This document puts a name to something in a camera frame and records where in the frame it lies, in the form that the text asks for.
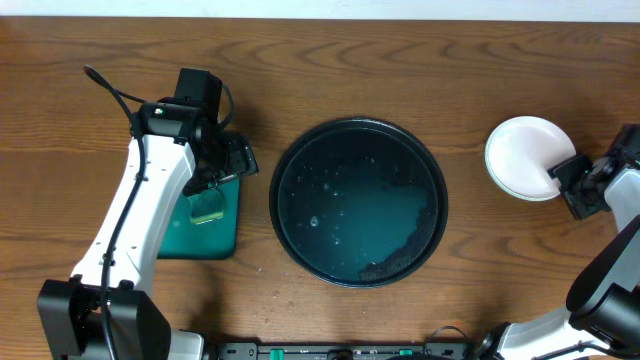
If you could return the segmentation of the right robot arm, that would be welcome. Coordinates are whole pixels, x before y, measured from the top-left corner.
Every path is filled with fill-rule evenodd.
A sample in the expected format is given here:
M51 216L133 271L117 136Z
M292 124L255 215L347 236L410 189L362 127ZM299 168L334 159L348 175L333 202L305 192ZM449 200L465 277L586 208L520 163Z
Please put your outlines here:
M566 304L525 323L487 334L473 359L639 357L639 154L621 152L624 166L604 198L618 234L579 274Z

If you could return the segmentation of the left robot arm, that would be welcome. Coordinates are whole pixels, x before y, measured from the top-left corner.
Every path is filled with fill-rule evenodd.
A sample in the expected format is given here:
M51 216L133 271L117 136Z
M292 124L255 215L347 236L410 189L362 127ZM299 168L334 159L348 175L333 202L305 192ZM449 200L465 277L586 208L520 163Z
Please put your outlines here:
M66 281L47 280L37 309L55 359L206 359L206 337L174 330L151 299L178 198L214 217L212 191L257 172L248 139L215 112L146 102L130 116L127 165L105 220Z

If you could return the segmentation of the green yellow sponge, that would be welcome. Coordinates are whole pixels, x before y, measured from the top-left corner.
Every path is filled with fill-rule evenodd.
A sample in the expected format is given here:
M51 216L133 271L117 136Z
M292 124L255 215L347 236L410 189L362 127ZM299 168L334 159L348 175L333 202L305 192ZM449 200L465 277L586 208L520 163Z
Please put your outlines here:
M195 225L203 224L224 216L225 200L218 189L207 189L188 198L191 213L190 222Z

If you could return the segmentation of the white plate with green stain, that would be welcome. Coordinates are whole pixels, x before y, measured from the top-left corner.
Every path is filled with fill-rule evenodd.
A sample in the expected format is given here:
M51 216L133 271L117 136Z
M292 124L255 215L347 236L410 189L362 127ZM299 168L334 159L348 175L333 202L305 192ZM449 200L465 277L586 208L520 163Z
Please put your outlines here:
M491 132L484 160L503 191L541 202L560 195L560 182L549 171L575 155L573 142L560 127L540 117L517 116Z

